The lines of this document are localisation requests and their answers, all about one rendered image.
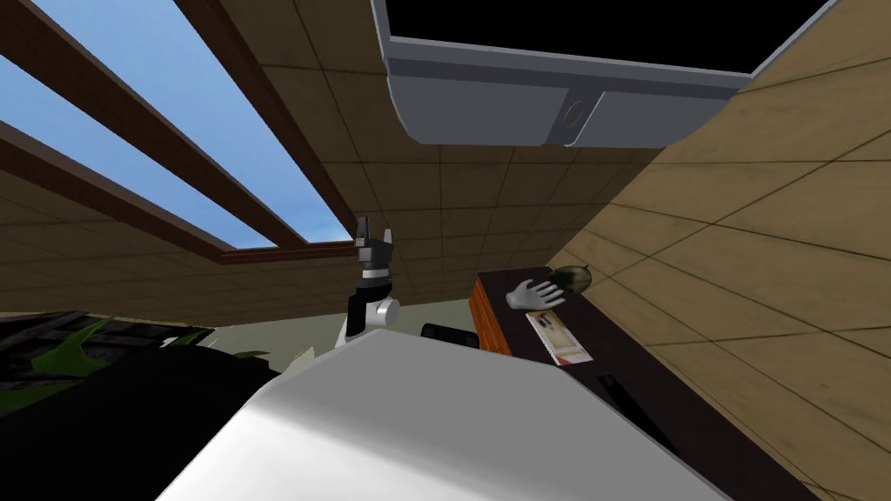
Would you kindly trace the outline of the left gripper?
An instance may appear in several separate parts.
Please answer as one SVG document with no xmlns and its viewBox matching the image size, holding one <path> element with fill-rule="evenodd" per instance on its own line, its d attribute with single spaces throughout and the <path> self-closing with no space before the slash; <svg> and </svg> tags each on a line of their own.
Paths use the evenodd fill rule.
<svg viewBox="0 0 891 501">
<path fill-rule="evenodd" d="M 358 260 L 362 264 L 363 274 L 389 273 L 394 248 L 392 229 L 385 229 L 382 240 L 370 238 L 369 218 L 360 217 L 355 246 L 358 248 Z"/>
</svg>

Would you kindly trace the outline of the white hand figure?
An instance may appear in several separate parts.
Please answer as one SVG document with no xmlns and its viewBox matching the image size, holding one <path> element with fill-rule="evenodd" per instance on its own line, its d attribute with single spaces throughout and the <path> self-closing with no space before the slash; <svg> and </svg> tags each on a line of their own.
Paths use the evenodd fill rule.
<svg viewBox="0 0 891 501">
<path fill-rule="evenodd" d="M 548 311 L 566 300 L 563 294 L 563 290 L 549 281 L 532 285 L 532 279 L 527 279 L 508 292 L 505 298 L 513 310 Z"/>
</svg>

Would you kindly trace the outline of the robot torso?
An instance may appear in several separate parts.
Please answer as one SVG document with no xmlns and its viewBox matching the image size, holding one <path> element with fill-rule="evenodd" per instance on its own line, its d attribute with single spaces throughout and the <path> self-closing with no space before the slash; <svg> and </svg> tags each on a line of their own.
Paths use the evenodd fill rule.
<svg viewBox="0 0 891 501">
<path fill-rule="evenodd" d="M 731 501 L 563 370 L 375 330 L 258 390 L 156 501 Z"/>
</svg>

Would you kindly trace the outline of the dark green round object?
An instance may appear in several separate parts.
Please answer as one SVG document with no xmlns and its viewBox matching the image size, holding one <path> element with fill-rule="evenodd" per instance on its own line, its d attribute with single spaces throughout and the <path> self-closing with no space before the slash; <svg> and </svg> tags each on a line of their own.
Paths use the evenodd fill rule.
<svg viewBox="0 0 891 501">
<path fill-rule="evenodd" d="M 548 279 L 566 294 L 581 294 L 591 286 L 593 275 L 588 264 L 565 265 L 555 268 Z"/>
</svg>

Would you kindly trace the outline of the white and red book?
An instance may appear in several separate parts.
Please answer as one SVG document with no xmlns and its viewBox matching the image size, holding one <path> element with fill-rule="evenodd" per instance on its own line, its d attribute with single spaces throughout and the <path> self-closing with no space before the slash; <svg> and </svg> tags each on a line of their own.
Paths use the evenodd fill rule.
<svg viewBox="0 0 891 501">
<path fill-rule="evenodd" d="M 567 366 L 593 361 L 593 357 L 554 311 L 527 312 L 526 319 L 556 365 Z"/>
</svg>

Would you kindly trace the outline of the brown framed window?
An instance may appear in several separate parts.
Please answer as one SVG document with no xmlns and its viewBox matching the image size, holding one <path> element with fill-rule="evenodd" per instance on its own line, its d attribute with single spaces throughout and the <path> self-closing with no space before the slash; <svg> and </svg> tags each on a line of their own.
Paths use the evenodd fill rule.
<svg viewBox="0 0 891 501">
<path fill-rule="evenodd" d="M 0 0 L 0 168 L 224 264 L 353 257 L 312 156 L 176 0 Z"/>
</svg>

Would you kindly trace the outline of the dark brown desk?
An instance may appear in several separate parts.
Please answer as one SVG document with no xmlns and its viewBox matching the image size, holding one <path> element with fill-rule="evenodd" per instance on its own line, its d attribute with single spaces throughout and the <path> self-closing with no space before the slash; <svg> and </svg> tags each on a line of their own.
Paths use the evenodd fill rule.
<svg viewBox="0 0 891 501">
<path fill-rule="evenodd" d="M 539 284 L 549 273 L 478 274 L 470 304 L 482 344 L 497 339 L 505 354 L 553 363 L 525 312 L 506 301 L 520 282 Z M 733 501 L 821 501 L 585 297 L 569 296 L 555 313 L 593 358 L 563 370 L 620 412 L 634 401 L 668 450 Z"/>
</svg>

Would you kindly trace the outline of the green leafy plant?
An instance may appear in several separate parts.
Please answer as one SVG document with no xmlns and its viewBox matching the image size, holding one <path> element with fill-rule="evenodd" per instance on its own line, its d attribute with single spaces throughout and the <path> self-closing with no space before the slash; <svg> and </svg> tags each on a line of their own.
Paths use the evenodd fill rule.
<svg viewBox="0 0 891 501">
<path fill-rule="evenodd" d="M 0 419 L 227 420 L 278 373 L 260 351 L 203 346 L 208 334 L 84 311 L 0 317 Z"/>
</svg>

